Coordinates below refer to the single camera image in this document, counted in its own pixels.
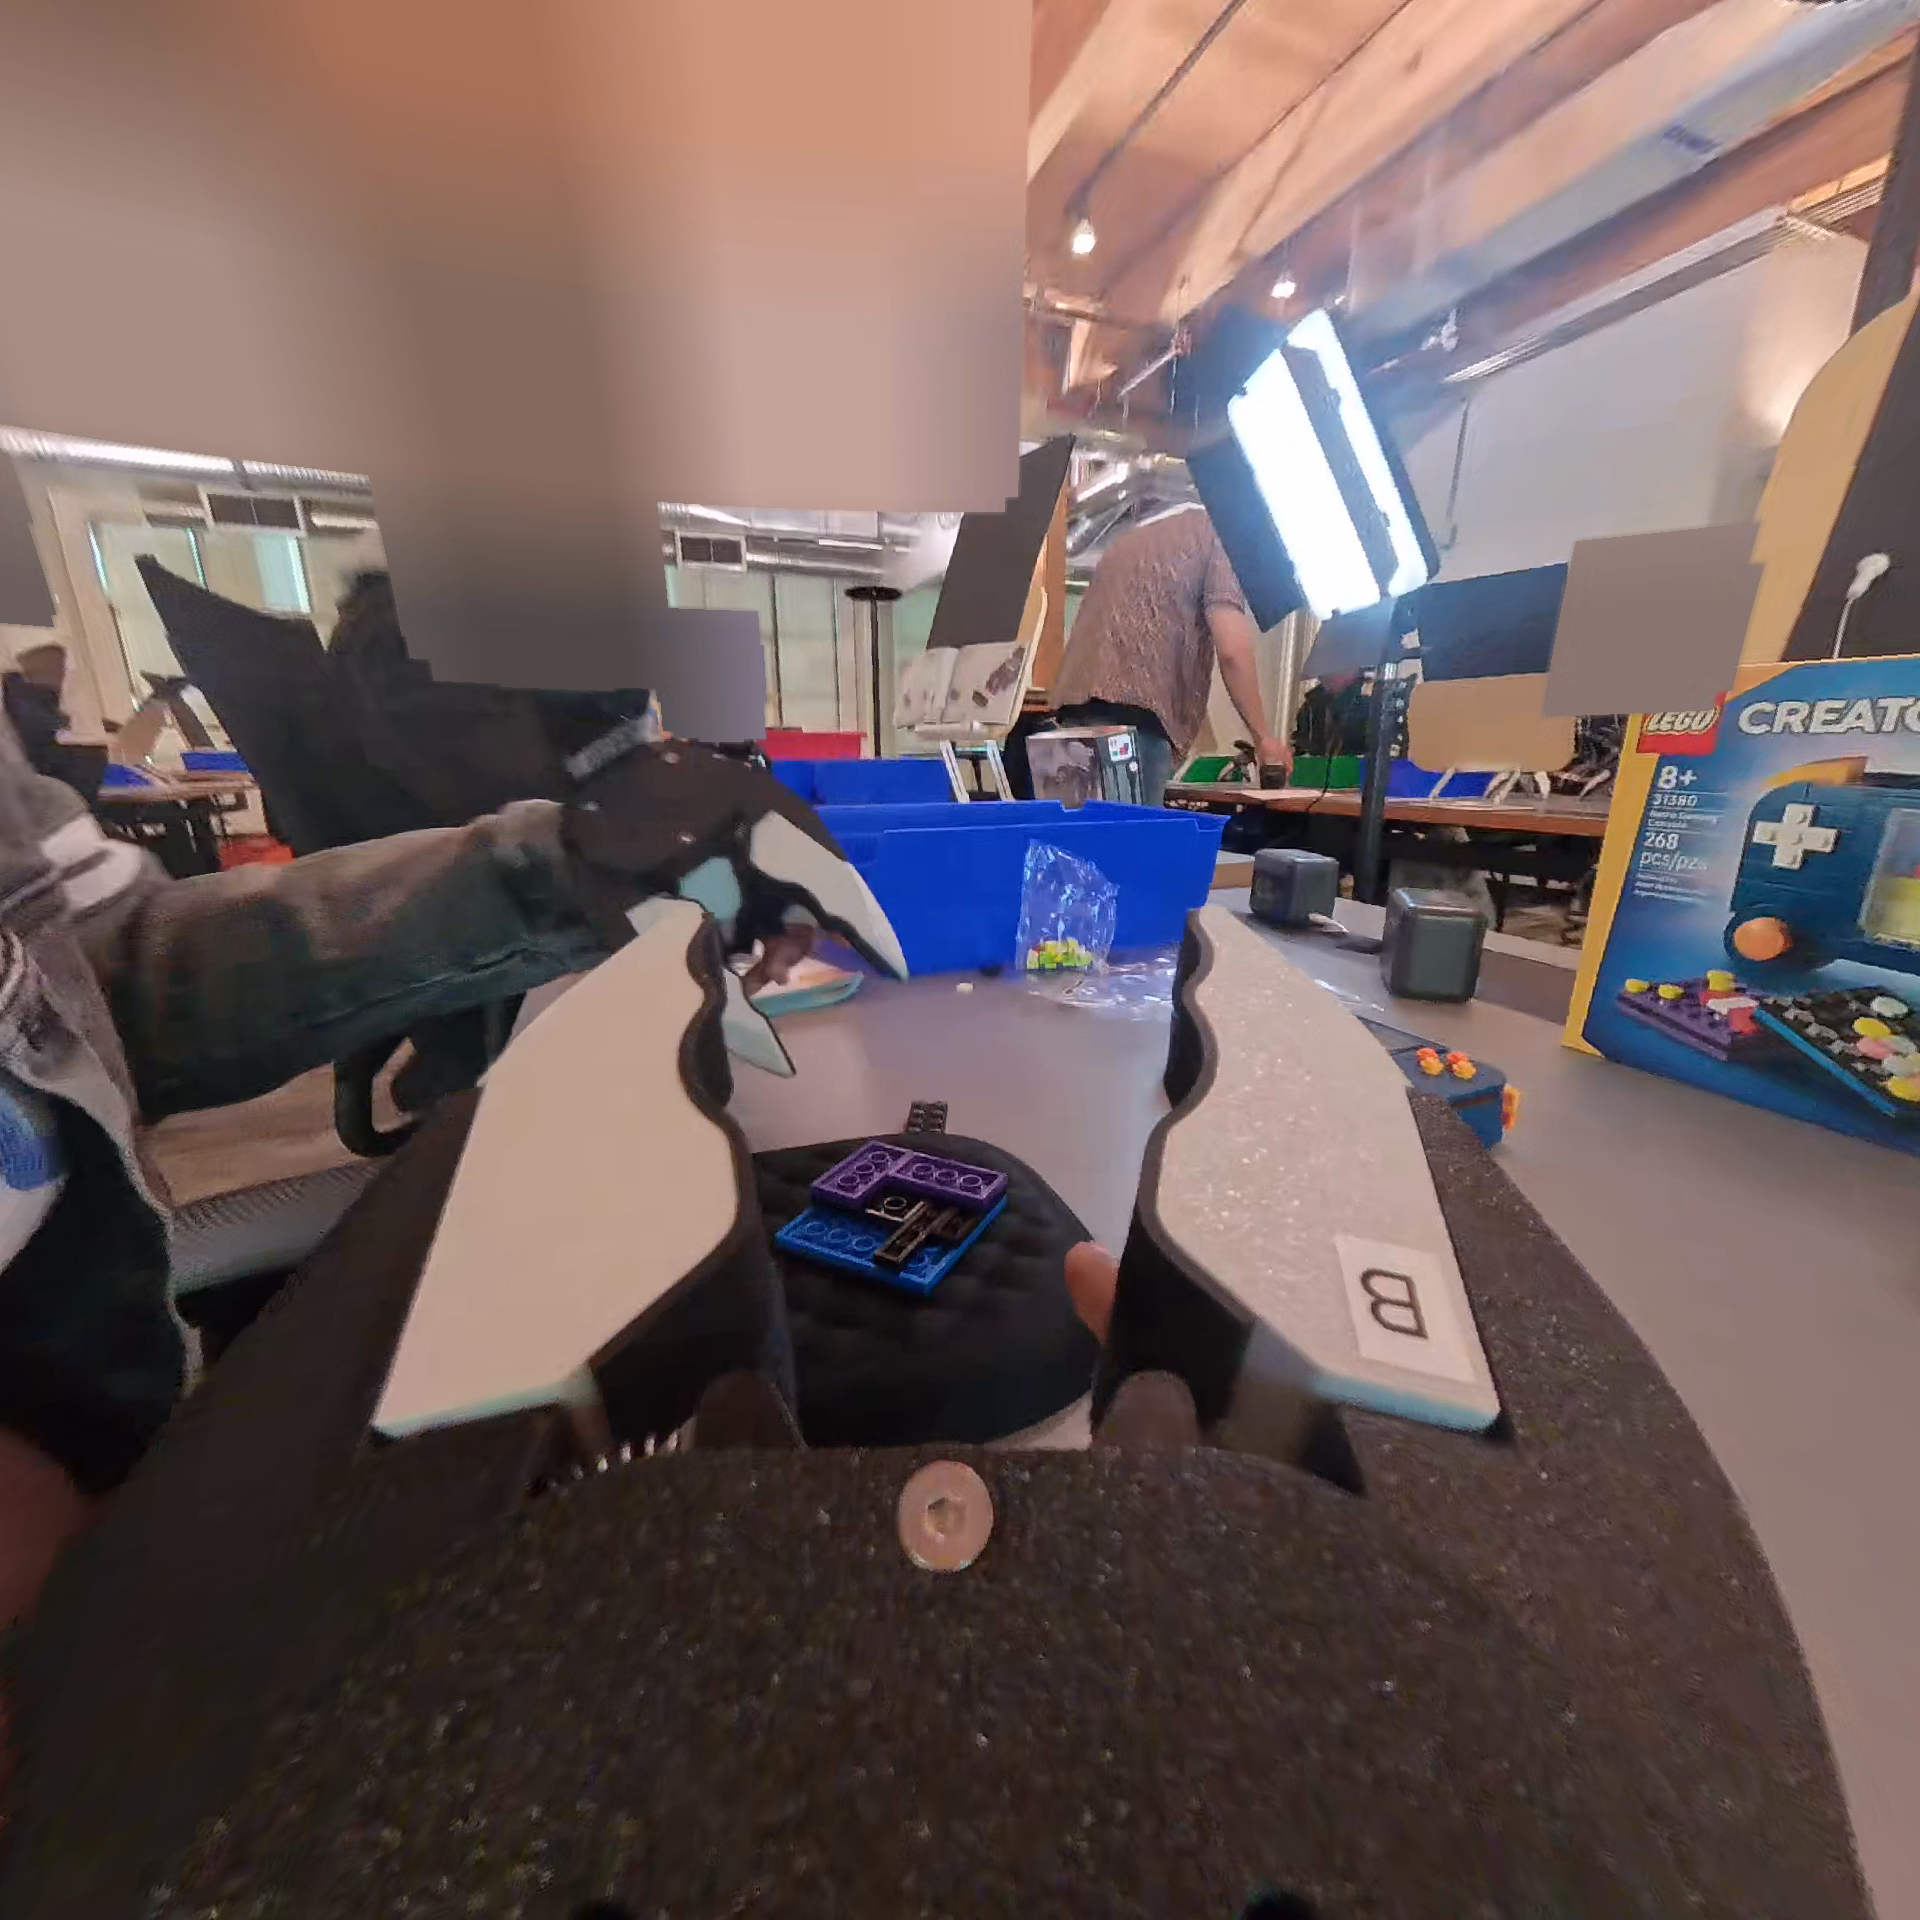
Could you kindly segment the black panel board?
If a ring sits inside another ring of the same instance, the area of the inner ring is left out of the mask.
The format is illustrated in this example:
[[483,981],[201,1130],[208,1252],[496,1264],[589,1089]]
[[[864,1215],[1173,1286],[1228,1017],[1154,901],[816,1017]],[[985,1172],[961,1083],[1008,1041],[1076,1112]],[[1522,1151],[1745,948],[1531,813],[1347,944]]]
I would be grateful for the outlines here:
[[1056,436],[1020,454],[1020,489],[1012,501],[997,513],[961,517],[926,625],[926,650],[1018,638],[1046,533],[1069,493],[1070,454],[1076,436]]

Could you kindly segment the black light stand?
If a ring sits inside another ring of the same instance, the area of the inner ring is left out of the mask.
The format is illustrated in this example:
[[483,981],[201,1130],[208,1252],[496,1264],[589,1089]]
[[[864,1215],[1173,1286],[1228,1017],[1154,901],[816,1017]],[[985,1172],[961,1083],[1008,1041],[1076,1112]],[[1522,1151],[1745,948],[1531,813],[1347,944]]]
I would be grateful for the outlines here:
[[1406,592],[1391,604],[1366,692],[1366,750],[1354,813],[1354,897],[1382,901],[1382,842],[1385,800],[1391,787],[1388,762],[1406,713],[1403,666],[1421,658],[1421,592]]

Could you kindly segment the blue storage bin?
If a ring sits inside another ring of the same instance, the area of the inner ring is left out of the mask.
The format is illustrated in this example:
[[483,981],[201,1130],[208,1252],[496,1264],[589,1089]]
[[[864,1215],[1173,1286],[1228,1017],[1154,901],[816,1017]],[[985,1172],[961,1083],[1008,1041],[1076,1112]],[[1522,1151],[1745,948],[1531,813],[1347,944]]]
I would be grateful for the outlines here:
[[1225,818],[1123,800],[824,806],[912,974],[1012,967],[1029,847],[1056,847],[1113,886],[1113,951],[1173,944],[1203,904]]
[[769,757],[773,777],[813,807],[948,806],[939,757]]

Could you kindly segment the grey mesh office chair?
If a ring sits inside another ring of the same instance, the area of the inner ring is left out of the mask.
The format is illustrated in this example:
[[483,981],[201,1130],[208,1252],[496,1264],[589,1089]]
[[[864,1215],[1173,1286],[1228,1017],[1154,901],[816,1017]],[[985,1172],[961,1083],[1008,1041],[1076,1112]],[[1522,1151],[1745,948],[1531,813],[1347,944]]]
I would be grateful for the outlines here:
[[286,1089],[157,1125],[182,1318],[203,1336],[247,1326],[365,1194],[426,1246],[515,1011],[426,1019]]

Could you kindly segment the black wood-rimmed panel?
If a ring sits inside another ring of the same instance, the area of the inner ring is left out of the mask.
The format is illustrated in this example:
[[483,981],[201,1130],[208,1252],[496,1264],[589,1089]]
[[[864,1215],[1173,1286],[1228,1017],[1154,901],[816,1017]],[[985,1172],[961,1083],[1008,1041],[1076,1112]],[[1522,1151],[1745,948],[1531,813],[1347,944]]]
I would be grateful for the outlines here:
[[1849,340],[1811,375],[1759,503],[1759,592],[1741,671],[1826,660],[1862,553],[1890,572],[1860,604],[1849,638],[1917,655],[1917,63],[1854,292]]

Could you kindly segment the person's patterned shirt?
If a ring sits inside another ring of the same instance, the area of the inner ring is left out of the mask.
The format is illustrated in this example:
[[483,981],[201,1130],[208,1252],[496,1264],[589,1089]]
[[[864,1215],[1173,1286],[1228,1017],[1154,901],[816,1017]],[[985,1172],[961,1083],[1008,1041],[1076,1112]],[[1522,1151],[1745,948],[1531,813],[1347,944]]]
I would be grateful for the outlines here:
[[44,1230],[66,1178],[60,1105],[4,1072],[4,1269]]

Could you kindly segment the dark printed box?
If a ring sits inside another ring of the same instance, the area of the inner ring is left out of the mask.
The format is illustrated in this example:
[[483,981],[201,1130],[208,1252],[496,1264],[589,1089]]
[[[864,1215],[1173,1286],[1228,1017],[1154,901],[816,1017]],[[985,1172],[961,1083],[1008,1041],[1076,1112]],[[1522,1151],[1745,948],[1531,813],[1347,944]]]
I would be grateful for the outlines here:
[[1029,733],[1033,800],[1142,806],[1138,733],[1132,725],[1046,725]]

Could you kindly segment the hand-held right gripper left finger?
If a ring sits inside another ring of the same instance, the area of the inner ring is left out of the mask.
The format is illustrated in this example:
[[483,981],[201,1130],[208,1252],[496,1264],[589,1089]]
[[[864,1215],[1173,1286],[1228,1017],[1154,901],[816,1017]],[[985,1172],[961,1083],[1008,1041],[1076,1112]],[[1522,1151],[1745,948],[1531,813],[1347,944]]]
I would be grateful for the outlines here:
[[709,912],[634,937],[487,1067],[371,1428],[564,1404],[593,1441],[684,1428],[716,1380],[773,1390],[773,1260],[746,1145],[709,1089],[726,962]]

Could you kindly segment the brick instruction booklet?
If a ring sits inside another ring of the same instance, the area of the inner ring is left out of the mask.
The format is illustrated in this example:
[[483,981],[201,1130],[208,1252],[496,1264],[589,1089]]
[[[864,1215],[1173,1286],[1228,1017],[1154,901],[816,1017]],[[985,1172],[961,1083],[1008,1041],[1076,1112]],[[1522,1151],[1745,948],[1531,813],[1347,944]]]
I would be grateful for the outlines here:
[[864,985],[864,969],[829,967],[819,956],[801,960],[782,981],[766,981],[751,991],[751,1006],[769,1019],[827,1011],[852,998]]

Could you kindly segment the green storage bin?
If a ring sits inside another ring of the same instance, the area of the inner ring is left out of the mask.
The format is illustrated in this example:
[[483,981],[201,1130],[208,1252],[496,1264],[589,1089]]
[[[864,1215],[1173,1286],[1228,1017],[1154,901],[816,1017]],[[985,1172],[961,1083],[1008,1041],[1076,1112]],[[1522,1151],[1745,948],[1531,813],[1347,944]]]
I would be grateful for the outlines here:
[[1283,769],[1253,762],[1247,750],[1202,750],[1173,777],[1173,785],[1228,785],[1228,787],[1302,787],[1308,793],[1359,793],[1366,762],[1359,756],[1298,756]]

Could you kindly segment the black quilted wrist rest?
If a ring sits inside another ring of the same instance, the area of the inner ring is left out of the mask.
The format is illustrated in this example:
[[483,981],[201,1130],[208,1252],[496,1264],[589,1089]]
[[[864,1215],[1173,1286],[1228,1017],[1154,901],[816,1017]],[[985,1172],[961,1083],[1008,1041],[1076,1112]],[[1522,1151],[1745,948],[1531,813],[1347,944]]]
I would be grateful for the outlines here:
[[987,1446],[1053,1425],[1096,1369],[1096,1335],[1064,1282],[1082,1217],[985,1141],[896,1132],[889,1144],[1003,1172],[1003,1210],[923,1295],[773,1246],[804,1446]]

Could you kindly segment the black power adapter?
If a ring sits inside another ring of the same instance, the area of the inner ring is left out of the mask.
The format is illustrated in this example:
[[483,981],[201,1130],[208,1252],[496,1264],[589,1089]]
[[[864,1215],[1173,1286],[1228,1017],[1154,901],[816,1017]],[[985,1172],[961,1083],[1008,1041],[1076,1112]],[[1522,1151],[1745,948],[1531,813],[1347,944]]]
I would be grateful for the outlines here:
[[1341,862],[1308,847],[1262,847],[1250,862],[1247,912],[1264,928],[1338,924]]
[[1395,998],[1465,1004],[1486,951],[1481,904],[1453,886],[1391,886],[1382,921],[1382,985]]

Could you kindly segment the black square flag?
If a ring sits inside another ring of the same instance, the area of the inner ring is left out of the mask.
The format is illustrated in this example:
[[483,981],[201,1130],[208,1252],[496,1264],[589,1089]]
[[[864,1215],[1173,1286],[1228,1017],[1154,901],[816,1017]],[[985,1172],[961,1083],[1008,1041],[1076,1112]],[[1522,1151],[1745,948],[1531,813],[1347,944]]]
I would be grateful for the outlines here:
[[1429,581],[1416,592],[1426,683],[1547,676],[1566,564]]

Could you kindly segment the blue and purple brick assembly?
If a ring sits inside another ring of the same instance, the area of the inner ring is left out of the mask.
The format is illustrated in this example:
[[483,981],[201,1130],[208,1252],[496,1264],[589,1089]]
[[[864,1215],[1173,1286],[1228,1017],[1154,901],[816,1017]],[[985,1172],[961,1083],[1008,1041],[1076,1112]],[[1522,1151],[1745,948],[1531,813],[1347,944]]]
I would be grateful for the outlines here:
[[931,1299],[1008,1208],[1003,1169],[867,1141],[804,1187],[773,1246],[905,1299]]

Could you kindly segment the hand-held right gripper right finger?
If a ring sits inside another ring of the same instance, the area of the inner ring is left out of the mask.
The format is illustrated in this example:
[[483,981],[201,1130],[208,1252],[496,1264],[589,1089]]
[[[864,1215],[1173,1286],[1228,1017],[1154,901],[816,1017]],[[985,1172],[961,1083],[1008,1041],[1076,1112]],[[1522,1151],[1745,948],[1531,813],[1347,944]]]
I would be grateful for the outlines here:
[[1234,908],[1187,915],[1163,1115],[1132,1208],[1132,1373],[1203,1429],[1328,1404],[1499,1428],[1416,1093],[1330,987]]

